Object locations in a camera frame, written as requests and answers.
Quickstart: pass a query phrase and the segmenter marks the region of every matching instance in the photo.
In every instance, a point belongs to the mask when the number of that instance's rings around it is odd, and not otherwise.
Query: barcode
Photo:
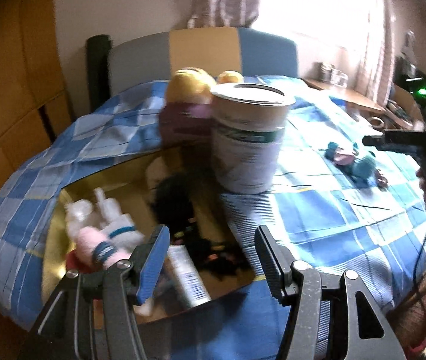
[[[183,274],[185,279],[186,289],[188,295],[192,296],[194,300],[200,300],[203,298],[209,298],[209,295],[204,290],[198,277],[193,272],[186,272]]]

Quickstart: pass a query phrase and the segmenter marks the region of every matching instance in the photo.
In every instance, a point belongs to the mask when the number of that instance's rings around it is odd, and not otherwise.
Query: white can
[[[218,182],[235,193],[271,187],[284,124],[293,96],[258,84],[221,84],[211,89],[214,126],[212,167]]]

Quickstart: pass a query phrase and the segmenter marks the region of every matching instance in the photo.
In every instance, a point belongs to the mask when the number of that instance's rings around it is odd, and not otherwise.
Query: blue gripper pad
[[[139,273],[139,282],[137,283],[138,290],[136,293],[138,305],[142,305],[146,299],[153,295],[153,290],[158,281],[158,276],[163,267],[169,246],[170,231],[165,225],[159,225],[156,226],[148,242],[144,245],[137,246],[133,251],[133,255],[131,256],[133,260],[133,269],[137,274]]]

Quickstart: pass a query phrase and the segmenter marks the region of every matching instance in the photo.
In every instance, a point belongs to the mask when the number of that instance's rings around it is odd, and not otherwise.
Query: metal screw
[[[68,279],[77,278],[78,275],[79,275],[79,272],[76,269],[70,269],[68,272],[66,272],[66,277]]]
[[[310,265],[306,261],[303,261],[302,259],[297,259],[293,263],[293,267],[297,269],[298,271],[305,271],[306,269],[310,267]]]
[[[350,280],[356,280],[359,277],[358,272],[356,272],[352,269],[349,269],[348,271],[346,271],[345,275]]]
[[[130,260],[128,260],[128,259],[121,259],[120,261],[118,261],[118,262],[116,263],[116,266],[117,266],[119,269],[127,269],[127,268],[130,268],[130,267],[131,267],[131,261],[130,261]]]

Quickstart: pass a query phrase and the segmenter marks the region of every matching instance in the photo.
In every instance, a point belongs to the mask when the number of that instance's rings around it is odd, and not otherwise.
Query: can lid
[[[213,96],[256,105],[291,105],[294,96],[285,96],[279,89],[267,85],[227,83],[211,88]]]

